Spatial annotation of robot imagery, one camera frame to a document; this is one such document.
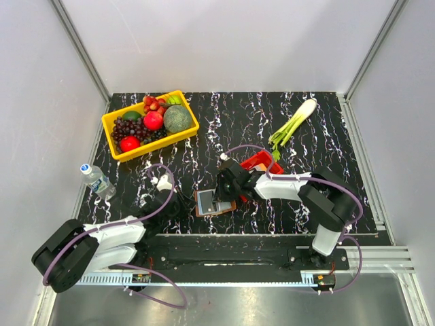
cantaloupe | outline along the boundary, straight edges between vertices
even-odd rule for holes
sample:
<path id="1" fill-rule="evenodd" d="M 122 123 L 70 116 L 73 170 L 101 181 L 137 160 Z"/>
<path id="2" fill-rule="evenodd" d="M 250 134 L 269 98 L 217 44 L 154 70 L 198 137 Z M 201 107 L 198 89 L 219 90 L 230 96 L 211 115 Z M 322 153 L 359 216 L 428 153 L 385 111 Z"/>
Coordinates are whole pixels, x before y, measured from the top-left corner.
<path id="1" fill-rule="evenodd" d="M 181 105 L 170 106 L 163 118 L 164 127 L 173 134 L 189 129 L 192 125 L 190 112 Z"/>

plastic bottle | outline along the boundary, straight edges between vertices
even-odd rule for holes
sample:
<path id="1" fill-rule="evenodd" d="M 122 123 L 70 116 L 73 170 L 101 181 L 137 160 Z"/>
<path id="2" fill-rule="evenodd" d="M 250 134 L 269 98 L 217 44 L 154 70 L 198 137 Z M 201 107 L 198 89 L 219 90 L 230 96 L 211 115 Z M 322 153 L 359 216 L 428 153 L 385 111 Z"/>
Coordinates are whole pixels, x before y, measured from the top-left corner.
<path id="1" fill-rule="evenodd" d="M 112 185 L 101 169 L 98 166 L 90 166 L 89 164 L 83 164 L 80 167 L 82 175 L 82 181 L 85 183 L 94 193 L 100 196 L 103 200 L 109 200 L 116 194 L 116 188 Z"/>

green fruit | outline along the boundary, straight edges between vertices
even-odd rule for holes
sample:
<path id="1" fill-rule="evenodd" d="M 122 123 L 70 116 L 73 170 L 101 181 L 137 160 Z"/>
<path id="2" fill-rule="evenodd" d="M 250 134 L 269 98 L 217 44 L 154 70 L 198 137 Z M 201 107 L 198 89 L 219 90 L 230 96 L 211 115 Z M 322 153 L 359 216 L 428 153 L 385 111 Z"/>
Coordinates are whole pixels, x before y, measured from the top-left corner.
<path id="1" fill-rule="evenodd" d="M 126 113 L 124 113 L 124 115 L 122 116 L 123 120 L 137 120 L 141 117 L 142 115 L 139 112 L 136 111 L 128 111 Z"/>
<path id="2" fill-rule="evenodd" d="M 169 107 L 163 118 L 165 128 L 173 134 L 189 129 L 192 125 L 190 112 L 181 105 Z"/>
<path id="3" fill-rule="evenodd" d="M 171 95 L 171 97 L 168 98 L 167 103 L 181 105 L 183 102 L 181 101 L 181 98 L 178 95 Z"/>

white cable carrier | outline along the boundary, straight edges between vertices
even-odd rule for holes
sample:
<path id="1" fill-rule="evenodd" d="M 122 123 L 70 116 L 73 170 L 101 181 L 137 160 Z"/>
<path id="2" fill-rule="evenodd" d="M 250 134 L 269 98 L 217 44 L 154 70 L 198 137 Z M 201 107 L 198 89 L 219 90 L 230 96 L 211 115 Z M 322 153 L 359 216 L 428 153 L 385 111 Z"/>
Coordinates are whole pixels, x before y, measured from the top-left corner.
<path id="1" fill-rule="evenodd" d="M 104 285 L 122 287 L 171 287 L 170 283 L 151 283 L 150 278 L 137 275 L 149 275 L 146 272 L 93 272 L 84 275 L 77 285 Z M 314 276 L 311 273 L 301 272 L 300 282 L 244 282 L 244 283 L 177 283 L 179 287 L 317 287 L 314 283 Z"/>

white wall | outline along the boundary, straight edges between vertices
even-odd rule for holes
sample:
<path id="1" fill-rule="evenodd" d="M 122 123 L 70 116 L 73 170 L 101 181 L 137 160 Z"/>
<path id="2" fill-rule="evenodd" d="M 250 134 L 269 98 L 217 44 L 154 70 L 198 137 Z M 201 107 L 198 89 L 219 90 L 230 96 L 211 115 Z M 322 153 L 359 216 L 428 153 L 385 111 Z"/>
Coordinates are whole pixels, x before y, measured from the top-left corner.
<path id="1" fill-rule="evenodd" d="M 110 92 L 344 92 L 394 0 L 63 0 Z"/>
<path id="2" fill-rule="evenodd" d="M 0 1 L 0 318 L 29 325 L 33 252 L 71 218 L 104 103 L 49 1 Z"/>
<path id="3" fill-rule="evenodd" d="M 394 236 L 435 317 L 435 1 L 409 1 L 351 99 Z"/>

